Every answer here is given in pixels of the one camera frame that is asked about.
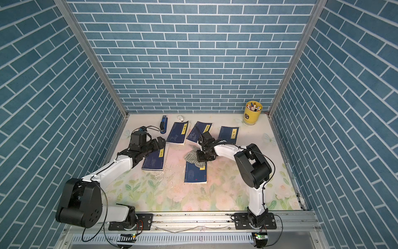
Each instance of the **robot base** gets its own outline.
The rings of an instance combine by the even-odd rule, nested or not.
[[[263,225],[267,229],[276,229],[276,222],[273,213],[264,212],[259,216],[256,216],[253,220],[251,217],[253,214],[250,213],[234,213],[235,229],[236,230],[248,230],[248,229],[260,229]]]
[[[152,218],[153,214],[136,214],[138,219],[137,221],[141,220],[141,222],[138,222],[138,232],[141,231],[141,228],[143,231],[148,231],[150,230],[150,227],[152,225]],[[110,231],[130,231],[131,226],[125,222],[110,222],[108,230]]]

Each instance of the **yellow pen holder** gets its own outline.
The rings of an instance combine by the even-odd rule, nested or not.
[[[252,106],[252,103],[253,105],[261,107],[261,110],[258,112],[250,110],[248,106]],[[263,105],[261,105],[259,102],[257,101],[247,102],[245,106],[245,113],[243,114],[243,123],[247,125],[254,125],[257,122],[258,117],[260,116],[262,110],[263,110]]]

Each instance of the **blue book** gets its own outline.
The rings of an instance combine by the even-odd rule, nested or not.
[[[209,131],[211,124],[212,123],[202,123],[199,121],[196,122],[195,126],[192,128],[191,132],[189,133],[187,140],[194,142],[194,143],[198,142],[198,140],[200,139],[199,131],[201,133],[205,133],[205,132]]]
[[[154,152],[150,153],[149,155],[147,155],[144,159],[144,163],[143,163],[141,169],[148,170],[148,171],[162,171],[164,157],[166,154],[165,149],[166,149],[166,147],[164,149],[154,151]]]
[[[185,165],[185,183],[207,183],[207,163],[198,168],[195,164],[187,162]]]
[[[188,123],[189,121],[184,123],[175,122],[166,141],[169,143],[178,143],[183,145],[187,135]]]
[[[239,127],[227,127],[221,126],[219,139],[225,140],[229,143],[236,143],[236,138],[238,137]]]

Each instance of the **table surface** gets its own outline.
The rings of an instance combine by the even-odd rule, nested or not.
[[[168,114],[165,134],[148,130],[153,138],[167,138],[178,114]],[[242,114],[183,114],[190,122],[189,132],[196,121],[212,123],[210,134],[217,138],[221,126],[239,127],[237,145],[256,144],[261,152],[275,163],[274,177],[266,184],[264,199],[269,210],[300,210],[291,180],[283,163],[267,115],[261,114],[255,125],[242,123]],[[129,116],[122,136],[116,146],[116,153],[127,148],[131,132],[141,126],[159,126],[162,114],[133,114]],[[225,157],[207,163],[207,183],[184,183],[184,156],[195,144],[167,143],[163,171],[143,171],[142,161],[125,172],[106,189],[109,204],[135,206],[136,211],[239,211],[249,204],[248,186],[242,180],[235,161]]]

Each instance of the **blue brick wallpaper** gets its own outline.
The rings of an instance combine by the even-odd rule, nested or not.
[[[0,248],[54,247],[63,185],[99,167],[121,115],[52,0],[0,1]]]
[[[316,0],[132,2],[68,1],[127,110],[175,113],[268,110]]]
[[[398,2],[328,0],[273,116],[331,248],[398,248]]]

